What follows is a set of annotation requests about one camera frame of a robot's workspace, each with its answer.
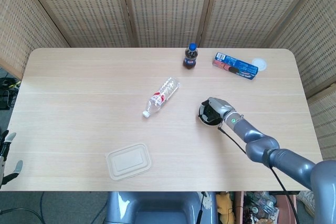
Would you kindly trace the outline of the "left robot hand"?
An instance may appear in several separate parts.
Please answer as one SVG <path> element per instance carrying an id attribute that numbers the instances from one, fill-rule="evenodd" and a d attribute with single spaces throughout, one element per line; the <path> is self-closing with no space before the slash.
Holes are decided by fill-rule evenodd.
<path id="1" fill-rule="evenodd" d="M 16 132 L 9 134 L 9 130 L 5 130 L 1 134 L 1 187 L 18 177 L 23 168 L 23 161 L 19 160 L 16 164 L 14 171 L 7 176 L 4 175 L 5 164 L 7 161 L 10 145 L 13 142 L 15 136 Z"/>

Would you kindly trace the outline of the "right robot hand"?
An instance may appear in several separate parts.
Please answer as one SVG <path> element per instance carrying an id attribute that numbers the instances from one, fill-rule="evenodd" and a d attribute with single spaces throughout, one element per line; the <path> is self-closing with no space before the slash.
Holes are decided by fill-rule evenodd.
<path id="1" fill-rule="evenodd" d="M 235 109 L 226 101 L 218 98 L 209 97 L 202 102 L 198 111 L 200 120 L 209 126 L 220 125 L 229 113 Z"/>

